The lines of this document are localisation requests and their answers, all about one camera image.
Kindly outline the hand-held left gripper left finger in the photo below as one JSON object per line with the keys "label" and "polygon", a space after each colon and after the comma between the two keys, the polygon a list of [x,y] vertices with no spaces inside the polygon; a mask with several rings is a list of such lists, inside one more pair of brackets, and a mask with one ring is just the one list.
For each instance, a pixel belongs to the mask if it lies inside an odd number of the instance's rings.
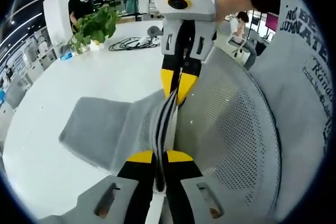
{"label": "hand-held left gripper left finger", "polygon": [[129,157],[117,176],[108,176],[79,195],[63,223],[145,223],[152,200],[152,150]]}

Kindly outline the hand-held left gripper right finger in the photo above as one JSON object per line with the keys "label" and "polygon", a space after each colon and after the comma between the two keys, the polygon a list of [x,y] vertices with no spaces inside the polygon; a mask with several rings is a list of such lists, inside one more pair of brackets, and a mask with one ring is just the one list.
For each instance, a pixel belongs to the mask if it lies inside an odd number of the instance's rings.
{"label": "hand-held left gripper right finger", "polygon": [[165,153],[166,196],[174,223],[236,223],[233,196],[218,179],[202,176],[186,153]]}

